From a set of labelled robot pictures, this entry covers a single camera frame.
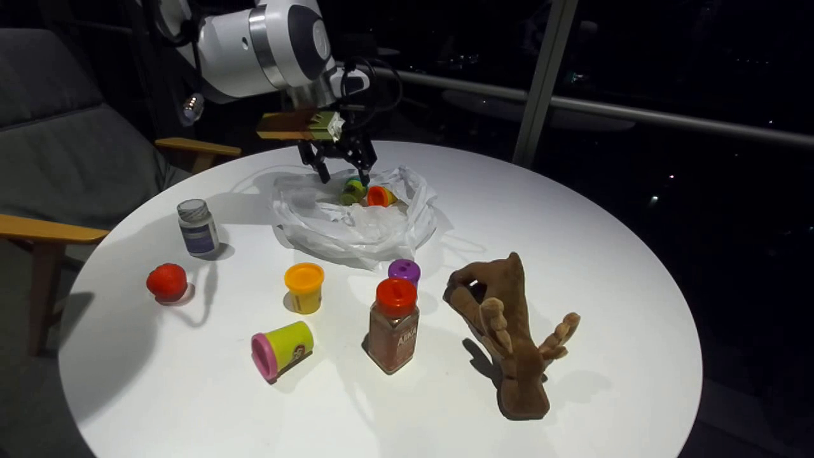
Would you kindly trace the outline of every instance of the table top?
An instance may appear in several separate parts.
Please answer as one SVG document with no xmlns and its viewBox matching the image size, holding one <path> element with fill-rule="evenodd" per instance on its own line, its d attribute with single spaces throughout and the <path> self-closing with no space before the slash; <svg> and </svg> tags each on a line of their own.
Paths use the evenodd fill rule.
<svg viewBox="0 0 814 458">
<path fill-rule="evenodd" d="M 379 172 L 405 165 L 437 193 L 450 230 L 418 249 L 421 332 L 412 361 L 388 378 L 362 348 L 388 266 L 321 262 L 278 243 L 264 177 L 301 165 L 295 147 L 194 177 L 133 212 L 90 258 L 70 306 L 59 369 L 71 416 L 96 457 L 678 457 L 702 393 L 699 337 L 678 284 L 618 220 L 580 193 L 487 156 L 377 142 Z M 206 198 L 229 249 L 194 261 L 175 203 Z M 464 319 L 442 304 L 447 276 L 520 253 L 530 323 L 543 342 L 583 315 L 569 353 L 547 369 L 552 411 L 512 423 L 471 367 Z M 325 271 L 324 306 L 283 306 L 295 262 Z M 145 290 L 160 262 L 195 286 L 162 309 Z M 249 338 L 293 322 L 316 351 L 278 384 L 251 365 Z"/>
</svg>

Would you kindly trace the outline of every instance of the play dough container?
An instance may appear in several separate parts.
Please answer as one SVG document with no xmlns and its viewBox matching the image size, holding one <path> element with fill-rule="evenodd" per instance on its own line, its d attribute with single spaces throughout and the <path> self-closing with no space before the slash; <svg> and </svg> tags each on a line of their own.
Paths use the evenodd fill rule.
<svg viewBox="0 0 814 458">
<path fill-rule="evenodd" d="M 251 337 L 254 367 L 269 384 L 307 353 L 314 353 L 314 334 L 304 322 Z"/>
<path fill-rule="evenodd" d="M 291 294 L 291 306 L 297 313 L 316 313 L 324 304 L 325 272 L 318 266 L 301 262 L 285 272 L 285 289 Z"/>
</svg>

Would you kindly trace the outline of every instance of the gray chair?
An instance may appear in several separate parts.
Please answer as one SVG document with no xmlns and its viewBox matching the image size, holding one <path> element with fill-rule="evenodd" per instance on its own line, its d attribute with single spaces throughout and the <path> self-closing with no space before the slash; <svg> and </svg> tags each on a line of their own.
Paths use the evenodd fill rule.
<svg viewBox="0 0 814 458">
<path fill-rule="evenodd" d="M 53 30 L 0 29 L 0 239 L 33 256 L 29 351 L 45 348 L 67 244 L 96 244 L 151 196 L 194 172 L 157 147 L 198 152 L 194 172 L 239 147 L 142 138 L 100 95 Z"/>
</svg>

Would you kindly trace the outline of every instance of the white plastic bag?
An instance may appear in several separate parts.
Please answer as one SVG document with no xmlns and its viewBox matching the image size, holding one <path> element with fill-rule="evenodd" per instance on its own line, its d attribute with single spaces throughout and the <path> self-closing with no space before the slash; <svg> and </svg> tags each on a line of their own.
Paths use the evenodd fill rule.
<svg viewBox="0 0 814 458">
<path fill-rule="evenodd" d="M 388 187 L 395 206 L 339 203 L 356 172 L 333 174 L 321 184 L 316 174 L 274 174 L 272 216 L 281 243 L 316 258 L 377 268 L 396 258 L 412 258 L 447 222 L 432 206 L 432 189 L 407 169 L 372 174 L 372 187 Z"/>
</svg>

